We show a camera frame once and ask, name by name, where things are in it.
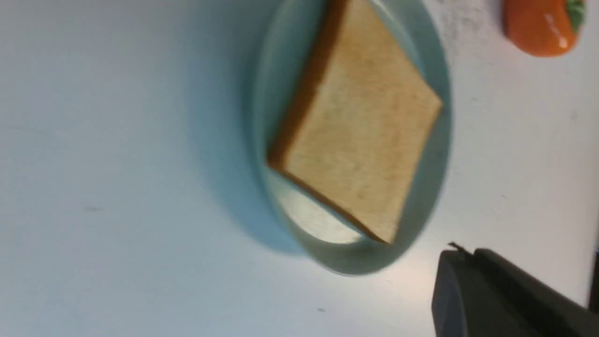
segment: carrot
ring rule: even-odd
[[[505,0],[504,29],[521,50],[558,56],[571,50],[585,18],[584,0]]]

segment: toy carrot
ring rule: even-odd
[[[584,0],[505,0],[507,37],[534,56],[558,56],[571,50],[585,19]]]

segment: white table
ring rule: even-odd
[[[0,5],[1,336],[433,336],[445,244],[586,303],[599,211],[599,10],[534,59],[495,0],[427,0],[455,94],[444,191],[375,275],[312,262],[247,153],[244,95],[279,0]]]

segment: white bread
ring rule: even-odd
[[[269,165],[391,243],[441,108],[367,0],[331,0]]]

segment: light blue bowl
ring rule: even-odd
[[[268,31],[258,62],[252,100],[257,165],[282,223],[316,261],[345,275],[375,272],[393,263],[416,240],[433,212],[449,157],[452,130],[447,64],[434,24],[420,0],[371,1],[398,44],[444,102],[408,196],[395,243],[354,231],[267,165],[267,150],[293,96],[317,34],[326,0],[285,0]]]

